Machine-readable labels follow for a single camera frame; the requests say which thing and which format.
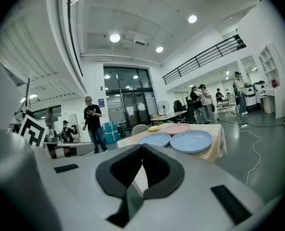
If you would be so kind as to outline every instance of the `railing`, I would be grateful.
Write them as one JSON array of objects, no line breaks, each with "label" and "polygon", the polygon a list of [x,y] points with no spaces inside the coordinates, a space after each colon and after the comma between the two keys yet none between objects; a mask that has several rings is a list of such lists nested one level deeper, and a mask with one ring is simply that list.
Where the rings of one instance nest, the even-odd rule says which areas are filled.
[{"label": "railing", "polygon": [[228,38],[221,43],[218,43],[209,49],[201,52],[197,56],[194,56],[190,60],[186,61],[185,63],[181,64],[179,67],[175,68],[174,70],[170,71],[166,74],[163,78],[165,84],[181,78],[182,76],[192,72],[193,70],[206,65],[224,55],[232,53],[234,51],[238,51],[239,49],[245,48],[246,45],[240,39],[240,36],[237,34],[231,38]]}]

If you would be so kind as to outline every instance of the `white cable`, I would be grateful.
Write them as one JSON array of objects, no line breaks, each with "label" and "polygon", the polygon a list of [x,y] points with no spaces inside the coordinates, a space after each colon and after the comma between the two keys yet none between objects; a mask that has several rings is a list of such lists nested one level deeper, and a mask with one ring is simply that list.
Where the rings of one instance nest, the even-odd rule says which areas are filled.
[{"label": "white cable", "polygon": [[256,166],[255,166],[254,168],[252,168],[250,171],[248,171],[248,173],[247,173],[247,179],[246,179],[246,183],[245,183],[245,185],[247,185],[249,173],[250,173],[251,171],[253,171],[255,168],[257,168],[257,166],[259,165],[259,163],[260,163],[260,161],[261,161],[261,156],[260,156],[259,153],[256,152],[255,149],[254,149],[254,145],[255,145],[255,144],[258,144],[258,143],[261,141],[261,138],[259,138],[257,135],[251,133],[251,132],[248,131],[248,130],[239,131],[240,129],[241,129],[241,128],[239,128],[239,129],[237,130],[238,133],[246,131],[246,132],[249,132],[250,134],[254,135],[255,137],[257,137],[257,138],[259,139],[259,141],[255,142],[255,143],[253,144],[253,151],[259,156],[259,162],[256,164]]}]

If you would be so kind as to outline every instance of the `sign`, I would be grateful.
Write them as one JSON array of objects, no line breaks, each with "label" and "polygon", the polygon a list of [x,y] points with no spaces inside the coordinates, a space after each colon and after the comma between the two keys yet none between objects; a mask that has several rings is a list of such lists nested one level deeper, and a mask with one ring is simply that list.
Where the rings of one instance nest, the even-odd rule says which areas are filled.
[{"label": "sign", "polygon": [[42,147],[48,127],[43,127],[38,121],[26,115],[18,134],[23,136],[29,144]]},{"label": "sign", "polygon": [[99,107],[100,107],[100,108],[105,107],[104,99],[103,99],[103,98],[99,98],[98,100],[99,100]]}]

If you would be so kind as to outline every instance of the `stand fan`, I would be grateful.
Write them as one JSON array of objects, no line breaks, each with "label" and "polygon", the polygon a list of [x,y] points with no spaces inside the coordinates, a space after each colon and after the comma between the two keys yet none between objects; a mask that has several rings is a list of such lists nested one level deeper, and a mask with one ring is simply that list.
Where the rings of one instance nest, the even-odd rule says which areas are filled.
[{"label": "stand fan", "polygon": [[157,108],[161,113],[166,115],[166,112],[169,110],[169,103],[167,101],[161,101],[157,104]]}]

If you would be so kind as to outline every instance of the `light blue plate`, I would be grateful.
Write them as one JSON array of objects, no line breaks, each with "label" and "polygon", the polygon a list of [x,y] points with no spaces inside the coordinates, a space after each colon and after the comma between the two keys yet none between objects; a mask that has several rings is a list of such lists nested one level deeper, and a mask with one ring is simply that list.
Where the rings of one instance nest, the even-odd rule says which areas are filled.
[{"label": "light blue plate", "polygon": [[142,137],[137,144],[151,144],[165,147],[169,144],[170,138],[170,135],[167,133],[153,133]]},{"label": "light blue plate", "polygon": [[195,154],[204,151],[212,144],[212,135],[200,130],[186,131],[173,136],[170,144],[178,152]]}]

